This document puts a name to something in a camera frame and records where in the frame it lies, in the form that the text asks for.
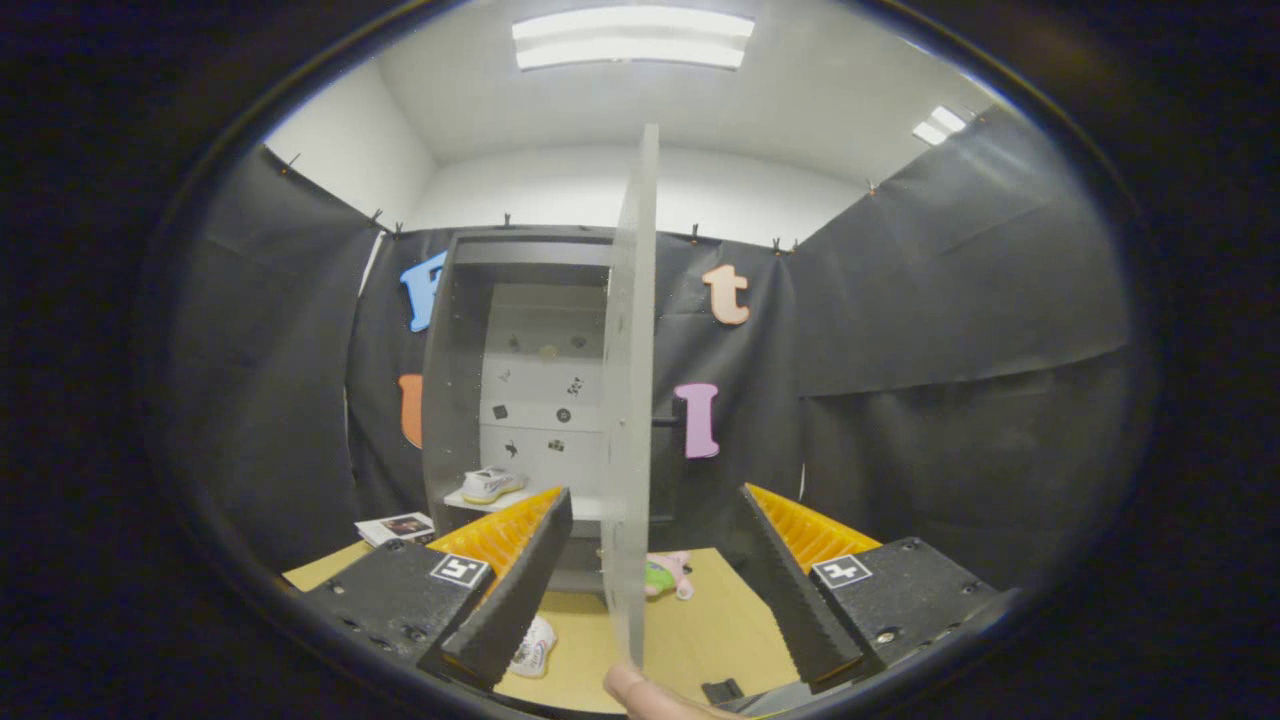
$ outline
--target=book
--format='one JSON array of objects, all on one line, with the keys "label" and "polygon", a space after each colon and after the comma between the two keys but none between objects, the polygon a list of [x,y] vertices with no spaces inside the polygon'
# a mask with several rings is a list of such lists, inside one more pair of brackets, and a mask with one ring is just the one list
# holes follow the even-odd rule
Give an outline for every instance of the book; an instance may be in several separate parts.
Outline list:
[{"label": "book", "polygon": [[369,544],[378,547],[389,539],[426,544],[435,539],[435,523],[421,512],[392,515],[379,520],[356,523],[356,530]]}]

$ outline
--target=stuffed toy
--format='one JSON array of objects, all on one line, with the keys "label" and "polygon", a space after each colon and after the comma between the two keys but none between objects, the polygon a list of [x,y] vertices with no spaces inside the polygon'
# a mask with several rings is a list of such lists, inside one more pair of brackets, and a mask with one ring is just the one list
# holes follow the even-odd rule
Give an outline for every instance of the stuffed toy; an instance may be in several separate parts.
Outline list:
[{"label": "stuffed toy", "polygon": [[648,553],[644,569],[644,593],[646,597],[659,594],[676,588],[676,597],[689,600],[694,597],[694,583],[685,574],[685,564],[689,562],[689,552],[672,552],[671,555]]}]

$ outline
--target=black sticker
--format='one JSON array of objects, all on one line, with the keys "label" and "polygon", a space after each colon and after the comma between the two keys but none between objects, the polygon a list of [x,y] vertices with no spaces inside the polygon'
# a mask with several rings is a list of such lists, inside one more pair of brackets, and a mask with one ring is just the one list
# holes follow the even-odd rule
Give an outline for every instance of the black sticker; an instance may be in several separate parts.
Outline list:
[{"label": "black sticker", "polygon": [[852,555],[846,555],[826,562],[814,562],[813,570],[818,573],[822,582],[832,589],[850,583],[856,583],[858,580],[865,580],[872,577],[872,571]]}]

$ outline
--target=orange letter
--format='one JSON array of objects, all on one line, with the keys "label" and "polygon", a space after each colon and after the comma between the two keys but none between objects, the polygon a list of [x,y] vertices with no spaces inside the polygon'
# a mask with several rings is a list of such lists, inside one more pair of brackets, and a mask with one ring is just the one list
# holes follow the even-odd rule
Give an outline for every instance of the orange letter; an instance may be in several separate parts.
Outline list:
[{"label": "orange letter", "polygon": [[733,265],[721,265],[703,275],[712,286],[712,314],[726,325],[741,325],[751,316],[751,309],[737,304],[737,291],[746,290],[746,278],[733,273]]},{"label": "orange letter", "polygon": [[422,450],[422,375],[401,375],[401,432]]}]

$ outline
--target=finger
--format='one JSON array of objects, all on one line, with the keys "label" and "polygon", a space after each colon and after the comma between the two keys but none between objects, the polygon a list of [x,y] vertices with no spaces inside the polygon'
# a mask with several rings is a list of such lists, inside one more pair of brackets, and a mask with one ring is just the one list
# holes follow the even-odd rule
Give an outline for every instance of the finger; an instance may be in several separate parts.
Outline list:
[{"label": "finger", "polygon": [[721,710],[685,700],[649,680],[639,670],[618,664],[604,676],[604,689],[635,720],[740,719]]}]

